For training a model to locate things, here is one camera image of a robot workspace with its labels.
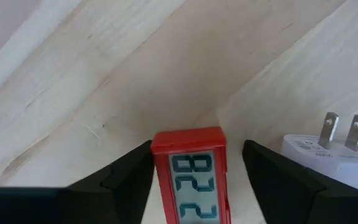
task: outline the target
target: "plug prong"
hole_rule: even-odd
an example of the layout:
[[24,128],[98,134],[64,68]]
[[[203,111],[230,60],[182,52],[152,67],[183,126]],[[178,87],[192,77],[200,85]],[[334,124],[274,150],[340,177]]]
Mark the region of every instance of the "plug prong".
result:
[[321,130],[318,144],[325,149],[329,149],[329,144],[334,139],[336,125],[338,124],[339,116],[334,112],[328,112],[324,118],[323,128]]
[[357,151],[358,147],[358,114],[354,115],[345,146]]

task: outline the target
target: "red plastic casing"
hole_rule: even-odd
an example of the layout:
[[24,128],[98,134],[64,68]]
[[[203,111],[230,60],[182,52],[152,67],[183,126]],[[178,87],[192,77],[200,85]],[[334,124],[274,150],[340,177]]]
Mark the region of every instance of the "red plastic casing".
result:
[[226,183],[226,138],[220,127],[157,133],[151,146],[168,224],[179,224],[168,155],[213,150],[221,224],[230,224]]

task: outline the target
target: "digit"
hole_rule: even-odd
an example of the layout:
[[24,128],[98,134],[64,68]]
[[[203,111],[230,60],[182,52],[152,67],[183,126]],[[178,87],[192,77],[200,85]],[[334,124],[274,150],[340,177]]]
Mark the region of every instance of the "digit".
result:
[[211,206],[211,213],[202,213],[200,207],[196,203],[182,203],[179,206],[180,216],[184,217],[186,215],[186,209],[195,209],[197,216],[202,219],[207,218],[216,218],[216,206]]
[[212,159],[210,155],[197,155],[193,156],[194,161],[205,161],[205,167],[194,167],[195,172],[210,172],[212,170]]
[[[190,166],[179,167],[178,161],[188,161]],[[194,166],[194,160],[190,156],[172,156],[172,167],[175,172],[192,172]]]
[[183,175],[175,177],[175,185],[177,186],[177,190],[181,189],[182,181],[191,181],[191,185],[198,192],[211,192],[215,190],[214,179],[210,178],[208,180],[208,186],[198,186],[197,180],[192,175]]

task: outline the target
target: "white power adapter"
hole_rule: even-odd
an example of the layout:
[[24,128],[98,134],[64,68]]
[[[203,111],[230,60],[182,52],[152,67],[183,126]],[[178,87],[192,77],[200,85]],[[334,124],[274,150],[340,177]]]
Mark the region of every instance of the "white power adapter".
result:
[[358,114],[346,140],[334,139],[338,120],[336,113],[327,113],[320,137],[287,134],[282,155],[358,189]]

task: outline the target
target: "black plastic piece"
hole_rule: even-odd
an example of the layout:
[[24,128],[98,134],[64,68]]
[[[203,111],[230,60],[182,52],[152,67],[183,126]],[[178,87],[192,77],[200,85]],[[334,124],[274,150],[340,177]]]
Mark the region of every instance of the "black plastic piece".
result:
[[141,223],[151,141],[67,188],[0,188],[0,223]]
[[358,223],[358,190],[254,141],[242,151],[267,224]]

